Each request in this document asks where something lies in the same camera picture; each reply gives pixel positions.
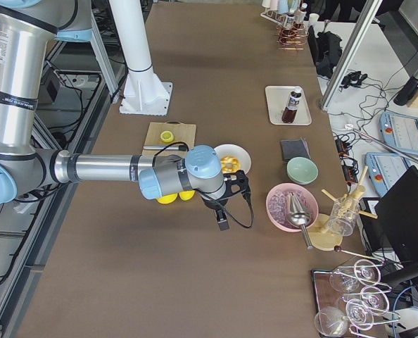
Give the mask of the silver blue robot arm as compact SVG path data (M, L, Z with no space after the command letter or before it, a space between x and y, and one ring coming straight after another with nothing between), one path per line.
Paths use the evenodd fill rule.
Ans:
M46 45L91 39L89 1L0 1L0 204L48 184L127 181L146 199L196 191L229 227L227 201L251 197L244 171L225 174L215 150L195 146L176 155L86 155L36 149L30 139Z

